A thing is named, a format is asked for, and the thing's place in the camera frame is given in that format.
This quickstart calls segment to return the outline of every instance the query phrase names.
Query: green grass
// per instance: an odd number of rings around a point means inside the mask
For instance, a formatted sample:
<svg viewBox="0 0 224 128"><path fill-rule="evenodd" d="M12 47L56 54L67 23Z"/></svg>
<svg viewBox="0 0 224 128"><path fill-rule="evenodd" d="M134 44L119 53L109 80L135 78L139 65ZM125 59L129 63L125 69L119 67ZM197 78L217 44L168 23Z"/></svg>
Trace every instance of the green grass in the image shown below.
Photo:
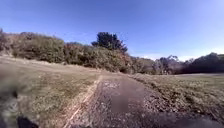
<svg viewBox="0 0 224 128"><path fill-rule="evenodd" d="M0 72L0 116L9 127L16 127L21 115L40 127L63 127L73 114L69 110L99 76L82 67L5 58L1 58ZM11 95L14 90L18 99Z"/></svg>
<svg viewBox="0 0 224 128"><path fill-rule="evenodd" d="M160 92L171 106L224 123L224 74L131 77Z"/></svg>

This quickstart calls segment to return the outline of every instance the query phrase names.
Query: sky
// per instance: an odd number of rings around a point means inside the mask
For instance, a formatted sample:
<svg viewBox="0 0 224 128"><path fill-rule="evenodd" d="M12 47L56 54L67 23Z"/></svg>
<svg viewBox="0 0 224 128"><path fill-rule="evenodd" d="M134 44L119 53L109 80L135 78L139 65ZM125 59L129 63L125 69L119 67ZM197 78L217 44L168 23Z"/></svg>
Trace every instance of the sky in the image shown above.
<svg viewBox="0 0 224 128"><path fill-rule="evenodd" d="M186 60L224 53L224 0L1 0L0 28L83 44L110 32L132 56Z"/></svg>

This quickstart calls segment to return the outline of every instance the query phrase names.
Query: treeline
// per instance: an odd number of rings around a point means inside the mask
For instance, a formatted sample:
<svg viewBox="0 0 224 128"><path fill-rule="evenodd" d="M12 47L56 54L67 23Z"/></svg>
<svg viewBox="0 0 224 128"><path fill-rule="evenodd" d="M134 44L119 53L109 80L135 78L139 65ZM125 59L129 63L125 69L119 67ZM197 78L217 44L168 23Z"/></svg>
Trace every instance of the treeline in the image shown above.
<svg viewBox="0 0 224 128"><path fill-rule="evenodd" d="M54 63L77 64L111 72L182 74L224 72L224 55L211 53L181 62L177 56L155 61L130 56L116 34L100 32L92 45L64 42L57 37L23 32L7 34L0 30L0 51L14 57Z"/></svg>

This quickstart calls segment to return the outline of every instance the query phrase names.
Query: dark green tree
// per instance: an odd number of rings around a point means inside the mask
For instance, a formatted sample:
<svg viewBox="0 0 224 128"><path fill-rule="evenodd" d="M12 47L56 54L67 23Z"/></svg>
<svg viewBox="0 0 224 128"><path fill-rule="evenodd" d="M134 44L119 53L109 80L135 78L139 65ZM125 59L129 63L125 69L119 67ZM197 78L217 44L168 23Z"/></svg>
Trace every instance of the dark green tree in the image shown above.
<svg viewBox="0 0 224 128"><path fill-rule="evenodd" d="M123 44L123 41L119 40L116 34L110 34L108 32L99 32L97 34L97 41L92 42L93 46L105 47L109 50L120 50L126 52L128 49Z"/></svg>

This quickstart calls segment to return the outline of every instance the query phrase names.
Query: dirt path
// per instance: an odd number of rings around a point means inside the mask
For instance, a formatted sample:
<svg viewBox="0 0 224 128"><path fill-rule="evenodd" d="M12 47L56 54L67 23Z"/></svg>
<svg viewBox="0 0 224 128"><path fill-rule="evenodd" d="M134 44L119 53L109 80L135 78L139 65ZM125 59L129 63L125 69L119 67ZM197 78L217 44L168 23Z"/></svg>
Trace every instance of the dirt path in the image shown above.
<svg viewBox="0 0 224 128"><path fill-rule="evenodd" d="M133 79L104 78L68 127L172 128L186 124L204 128L222 127L210 120L198 119L199 115L180 110L169 106L158 92Z"/></svg>

